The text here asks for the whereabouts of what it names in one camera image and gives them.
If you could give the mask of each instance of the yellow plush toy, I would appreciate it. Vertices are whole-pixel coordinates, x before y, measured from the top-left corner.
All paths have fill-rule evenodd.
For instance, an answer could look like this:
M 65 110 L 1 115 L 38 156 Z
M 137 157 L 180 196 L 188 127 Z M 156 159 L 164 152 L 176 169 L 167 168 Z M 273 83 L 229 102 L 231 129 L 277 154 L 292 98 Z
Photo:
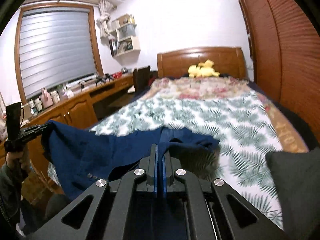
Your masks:
M 199 63 L 198 65 L 191 65 L 189 67 L 189 77 L 218 77 L 219 72 L 215 72 L 212 68 L 213 62 L 208 60 L 205 63 Z

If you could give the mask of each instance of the window blind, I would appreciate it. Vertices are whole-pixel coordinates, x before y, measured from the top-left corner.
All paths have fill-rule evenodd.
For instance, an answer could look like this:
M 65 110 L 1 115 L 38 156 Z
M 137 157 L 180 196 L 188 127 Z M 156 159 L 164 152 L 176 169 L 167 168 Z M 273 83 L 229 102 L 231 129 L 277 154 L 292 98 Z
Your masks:
M 89 9 L 39 8 L 25 11 L 20 31 L 20 70 L 26 98 L 96 72 Z

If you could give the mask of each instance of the blue jacket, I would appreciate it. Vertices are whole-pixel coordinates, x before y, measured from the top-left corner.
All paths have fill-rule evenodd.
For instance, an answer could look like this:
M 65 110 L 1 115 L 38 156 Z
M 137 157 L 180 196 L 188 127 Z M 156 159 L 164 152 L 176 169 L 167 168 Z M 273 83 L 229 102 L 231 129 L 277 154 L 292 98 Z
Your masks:
M 50 134 L 42 136 L 42 144 L 56 168 L 65 194 L 71 200 L 79 196 L 97 178 L 108 179 L 114 168 L 149 156 L 152 144 L 158 144 L 159 160 L 162 160 L 169 148 L 175 152 L 212 152 L 219 144 L 219 140 L 211 136 L 195 134 L 186 128 L 172 130 L 161 127 L 153 131 L 137 131 L 117 137 L 97 136 L 93 132 L 59 122 L 49 122 L 54 123 L 55 128 Z

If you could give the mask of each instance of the silver bolt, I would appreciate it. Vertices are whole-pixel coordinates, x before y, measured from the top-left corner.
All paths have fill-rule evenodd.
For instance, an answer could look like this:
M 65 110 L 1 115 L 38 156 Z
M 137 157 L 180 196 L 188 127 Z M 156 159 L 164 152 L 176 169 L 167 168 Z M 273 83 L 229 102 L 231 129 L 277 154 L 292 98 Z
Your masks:
M 184 169 L 178 169 L 176 170 L 177 175 L 182 176 L 184 174 L 186 174 L 186 171 Z
M 223 179 L 215 179 L 215 180 L 214 180 L 214 184 L 215 184 L 216 186 L 223 186 L 224 181 L 223 181 Z
M 134 174 L 136 174 L 136 175 L 142 175 L 144 173 L 144 170 L 143 169 L 136 169 L 135 171 L 134 171 Z
M 103 187 L 106 184 L 107 184 L 107 182 L 104 179 L 99 179 L 99 180 L 96 181 L 96 185 L 98 187 Z

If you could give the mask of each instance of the wooden window frame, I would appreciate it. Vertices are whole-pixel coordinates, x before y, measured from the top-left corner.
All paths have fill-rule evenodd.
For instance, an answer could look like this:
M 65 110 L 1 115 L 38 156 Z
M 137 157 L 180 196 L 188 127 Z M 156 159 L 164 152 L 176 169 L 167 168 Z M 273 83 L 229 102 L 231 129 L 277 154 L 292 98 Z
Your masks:
M 90 41 L 91 41 L 94 65 L 98 74 L 103 76 L 103 69 L 101 65 L 96 28 L 95 28 L 95 21 L 94 21 L 93 6 L 84 5 L 84 4 L 75 4 L 75 3 L 51 2 L 51 3 L 34 4 L 34 5 L 22 7 L 20 9 L 20 14 L 18 18 L 16 37 L 15 37 L 15 46 L 14 46 L 14 63 L 15 63 L 15 69 L 16 69 L 18 89 L 19 89 L 19 94 L 20 94 L 22 104 L 27 103 L 26 95 L 24 92 L 23 84 L 22 84 L 21 69 L 20 69 L 20 31 L 21 31 L 22 16 L 25 11 L 39 9 L 39 8 L 49 8 L 49 7 L 80 7 L 80 8 L 89 9 L 88 21 L 89 21 Z

